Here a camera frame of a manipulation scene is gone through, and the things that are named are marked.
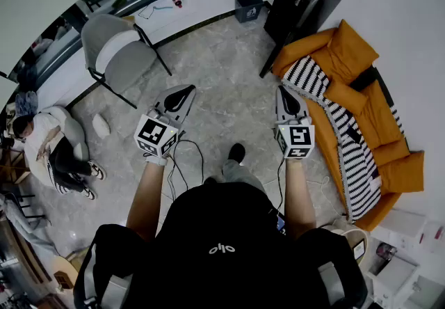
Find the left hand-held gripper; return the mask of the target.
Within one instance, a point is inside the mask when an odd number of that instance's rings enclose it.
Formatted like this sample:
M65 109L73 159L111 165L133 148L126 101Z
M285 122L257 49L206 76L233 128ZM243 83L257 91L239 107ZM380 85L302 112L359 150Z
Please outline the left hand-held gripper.
M178 85L163 91L147 115L143 114L134 133L138 148L162 157L179 141L182 123L188 115L197 89L194 85Z

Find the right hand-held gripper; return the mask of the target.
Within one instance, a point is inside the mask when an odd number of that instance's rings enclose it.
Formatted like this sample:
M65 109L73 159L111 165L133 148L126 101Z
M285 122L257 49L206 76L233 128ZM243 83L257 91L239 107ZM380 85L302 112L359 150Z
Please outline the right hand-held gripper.
M303 98L291 88L276 90L275 140L285 159L305 159L315 146L315 126Z

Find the person's left forearm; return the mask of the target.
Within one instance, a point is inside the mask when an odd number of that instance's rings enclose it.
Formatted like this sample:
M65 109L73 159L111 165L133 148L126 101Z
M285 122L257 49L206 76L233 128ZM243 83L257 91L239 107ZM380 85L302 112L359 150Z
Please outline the person's left forearm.
M127 217L126 227L146 242L151 242L156 236L164 168L162 165L146 163Z

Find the orange sofa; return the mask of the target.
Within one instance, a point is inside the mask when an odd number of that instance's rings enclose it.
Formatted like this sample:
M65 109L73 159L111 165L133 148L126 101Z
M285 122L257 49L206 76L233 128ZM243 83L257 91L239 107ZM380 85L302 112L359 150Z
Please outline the orange sofa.
M346 21L283 47L273 73L305 101L347 219L373 230L404 193L422 192L423 151L409 149L378 53Z

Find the person's right black shoe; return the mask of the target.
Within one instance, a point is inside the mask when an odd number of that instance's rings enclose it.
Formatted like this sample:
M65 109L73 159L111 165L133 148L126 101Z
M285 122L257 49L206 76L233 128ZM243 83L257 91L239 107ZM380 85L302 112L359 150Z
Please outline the person's right black shoe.
M240 143L235 143L229 151L228 160L233 160L238 164L241 164L244 158L245 158L244 146Z

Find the grey chair black legs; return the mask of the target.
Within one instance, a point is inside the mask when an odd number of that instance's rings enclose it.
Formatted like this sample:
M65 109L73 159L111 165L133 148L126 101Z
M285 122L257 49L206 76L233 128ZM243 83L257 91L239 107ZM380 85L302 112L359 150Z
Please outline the grey chair black legs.
M84 24L81 42L90 76L134 109L137 106L122 96L122 92L143 76L155 61L172 74L142 27L132 19L95 15Z

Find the white floor cushion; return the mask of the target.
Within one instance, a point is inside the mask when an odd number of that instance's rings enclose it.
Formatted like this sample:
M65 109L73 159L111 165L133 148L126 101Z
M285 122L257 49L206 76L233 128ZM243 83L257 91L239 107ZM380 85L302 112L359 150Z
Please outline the white floor cushion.
M101 139L104 139L111 134L111 129L108 123L98 113L92 119L92 126L98 137Z

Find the person's grey trousers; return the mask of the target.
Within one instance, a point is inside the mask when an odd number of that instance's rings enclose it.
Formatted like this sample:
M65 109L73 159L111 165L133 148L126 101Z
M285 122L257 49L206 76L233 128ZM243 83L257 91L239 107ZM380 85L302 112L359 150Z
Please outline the person's grey trousers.
M240 165L233 159L228 159L222 165L222 176L225 182L242 182L253 186L265 193L265 189L260 180L253 175L246 166Z

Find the orange sofa cushion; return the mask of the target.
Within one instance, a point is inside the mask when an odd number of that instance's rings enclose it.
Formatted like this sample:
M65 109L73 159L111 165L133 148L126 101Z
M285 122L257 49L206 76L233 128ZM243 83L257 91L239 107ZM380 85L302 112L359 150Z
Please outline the orange sofa cushion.
M423 164L425 152L415 152L378 167L385 193L424 191Z
M329 80L335 79L345 85L356 80L379 58L374 48L344 19L327 44L310 56Z
M378 81L361 91L367 101L355 120L369 149L390 144L402 139L401 131L389 108Z

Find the black glass-door cabinet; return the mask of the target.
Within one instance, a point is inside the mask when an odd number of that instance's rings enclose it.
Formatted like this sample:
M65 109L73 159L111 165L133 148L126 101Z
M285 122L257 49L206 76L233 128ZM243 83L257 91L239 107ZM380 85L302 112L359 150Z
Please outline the black glass-door cabinet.
M274 0L269 8L264 29L275 47L259 73L261 78L271 71L281 48L317 32L341 0Z

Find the blue grey fluffy cloth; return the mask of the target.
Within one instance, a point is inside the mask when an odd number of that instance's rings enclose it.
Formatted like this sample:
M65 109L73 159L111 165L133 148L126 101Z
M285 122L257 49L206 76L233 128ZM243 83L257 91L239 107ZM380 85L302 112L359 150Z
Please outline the blue grey fluffy cloth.
M34 116L38 111L38 96L34 91L18 92L15 96L17 117Z

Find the person's black top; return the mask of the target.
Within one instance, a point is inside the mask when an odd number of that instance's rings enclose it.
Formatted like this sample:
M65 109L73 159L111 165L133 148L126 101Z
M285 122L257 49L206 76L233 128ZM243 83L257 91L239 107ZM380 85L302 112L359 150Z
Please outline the person's black top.
M245 183L189 189L152 241L100 226L74 285L76 309L353 309L366 295L345 237L315 228L291 239Z

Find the white storage shelf unit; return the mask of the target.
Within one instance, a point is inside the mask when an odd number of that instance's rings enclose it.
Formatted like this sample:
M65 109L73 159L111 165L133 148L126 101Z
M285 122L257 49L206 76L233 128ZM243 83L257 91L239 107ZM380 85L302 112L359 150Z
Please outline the white storage shelf unit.
M445 309L445 223L392 209L370 232L380 260L368 272L381 309Z

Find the small wooden box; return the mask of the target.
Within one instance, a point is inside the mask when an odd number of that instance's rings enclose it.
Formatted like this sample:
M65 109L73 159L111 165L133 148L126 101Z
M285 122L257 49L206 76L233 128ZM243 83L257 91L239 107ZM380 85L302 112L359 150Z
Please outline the small wooden box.
M70 277L65 272L57 271L54 274L54 278L56 279L56 282L61 290L72 290L74 288Z

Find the black frame chair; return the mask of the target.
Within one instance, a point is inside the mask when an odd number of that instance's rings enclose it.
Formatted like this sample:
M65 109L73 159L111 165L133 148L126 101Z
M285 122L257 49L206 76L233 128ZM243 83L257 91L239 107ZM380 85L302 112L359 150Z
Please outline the black frame chair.
M0 212L10 221L39 221L46 219L44 214L27 214L26 209L30 209L31 205L24 201L25 198L31 196L15 195L12 192L0 191Z

